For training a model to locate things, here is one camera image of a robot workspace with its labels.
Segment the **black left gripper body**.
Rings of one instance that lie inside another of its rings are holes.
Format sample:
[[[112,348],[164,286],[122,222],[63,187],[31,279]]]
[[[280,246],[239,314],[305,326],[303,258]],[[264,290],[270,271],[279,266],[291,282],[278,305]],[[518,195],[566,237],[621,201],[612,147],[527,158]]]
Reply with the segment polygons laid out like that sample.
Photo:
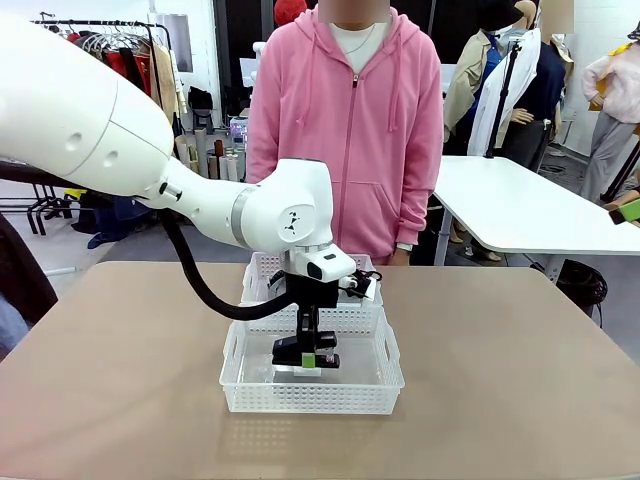
[[[324,283],[304,276],[285,274],[286,294],[301,308],[335,308],[338,302],[338,281]]]

